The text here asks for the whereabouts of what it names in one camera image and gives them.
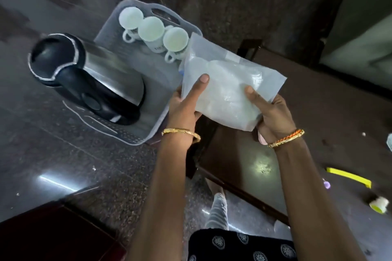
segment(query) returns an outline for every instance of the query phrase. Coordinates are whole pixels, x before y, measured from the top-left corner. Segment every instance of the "forearm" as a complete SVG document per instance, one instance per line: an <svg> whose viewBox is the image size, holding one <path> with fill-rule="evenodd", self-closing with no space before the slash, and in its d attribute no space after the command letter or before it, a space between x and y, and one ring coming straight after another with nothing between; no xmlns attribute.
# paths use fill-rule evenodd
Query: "forearm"
<svg viewBox="0 0 392 261"><path fill-rule="evenodd" d="M298 259L365 261L329 197L302 138L276 150Z"/></svg>
<svg viewBox="0 0 392 261"><path fill-rule="evenodd" d="M180 260L185 206L186 148L176 134L161 142L149 195L128 260Z"/></svg>

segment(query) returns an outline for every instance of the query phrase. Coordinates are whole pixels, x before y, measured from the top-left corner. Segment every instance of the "person's right hand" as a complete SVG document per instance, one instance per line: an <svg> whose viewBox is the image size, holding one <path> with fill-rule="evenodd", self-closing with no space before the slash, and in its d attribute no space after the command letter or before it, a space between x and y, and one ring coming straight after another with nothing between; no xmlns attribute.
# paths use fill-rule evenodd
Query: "person's right hand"
<svg viewBox="0 0 392 261"><path fill-rule="evenodd" d="M257 130L265 141L263 142L260 139L262 144L272 144L292 134L297 129L287 108L286 101L279 94L272 103L268 103L251 86L246 86L245 95L258 107L263 115L263 118L257 125Z"/></svg>

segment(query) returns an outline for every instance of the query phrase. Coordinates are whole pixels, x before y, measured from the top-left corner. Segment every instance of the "black kettle lid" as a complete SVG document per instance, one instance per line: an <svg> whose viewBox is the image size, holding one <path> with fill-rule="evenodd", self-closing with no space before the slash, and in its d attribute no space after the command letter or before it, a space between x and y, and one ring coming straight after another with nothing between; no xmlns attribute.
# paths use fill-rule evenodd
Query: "black kettle lid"
<svg viewBox="0 0 392 261"><path fill-rule="evenodd" d="M77 37L54 33L36 43L28 56L28 65L41 83L56 86L56 75L68 66L83 68L84 58L84 48Z"/></svg>

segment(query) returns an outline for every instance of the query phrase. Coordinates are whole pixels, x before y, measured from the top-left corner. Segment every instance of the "person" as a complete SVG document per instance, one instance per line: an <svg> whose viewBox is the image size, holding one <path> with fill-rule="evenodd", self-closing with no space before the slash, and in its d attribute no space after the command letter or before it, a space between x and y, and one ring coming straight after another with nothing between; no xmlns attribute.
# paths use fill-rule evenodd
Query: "person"
<svg viewBox="0 0 392 261"><path fill-rule="evenodd" d="M200 76L183 100L180 89L174 93L169 104L167 128L194 132L201 116L195 111L196 102L208 81L208 75ZM251 86L247 86L244 92L263 115L257 128L266 143L274 143L297 130L280 95L268 103ZM193 136L187 133L168 133L162 137L149 195L127 260L181 260L185 156L192 141ZM218 190L206 229L196 231L190 237L188 260L365 261L350 229L324 188L302 137L274 149L294 243L228 231L225 195Z"/></svg>

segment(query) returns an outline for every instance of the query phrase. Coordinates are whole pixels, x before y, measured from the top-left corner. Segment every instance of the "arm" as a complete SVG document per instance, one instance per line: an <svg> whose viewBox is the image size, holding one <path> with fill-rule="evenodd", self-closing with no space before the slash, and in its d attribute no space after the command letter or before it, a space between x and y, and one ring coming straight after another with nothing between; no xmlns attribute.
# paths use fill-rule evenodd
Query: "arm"
<svg viewBox="0 0 392 261"><path fill-rule="evenodd" d="M208 85L202 75L188 96L181 100L181 90L174 92L169 104L168 128L194 132L200 113L196 101ZM149 195L140 223L133 236L127 260L181 260L185 207L185 157L193 137L186 133L168 133L162 138Z"/></svg>
<svg viewBox="0 0 392 261"><path fill-rule="evenodd" d="M263 144L273 143L296 130L280 95L269 104L249 86L245 94L263 114L258 125ZM328 195L305 141L297 138L275 149L298 259L365 261L349 227Z"/></svg>

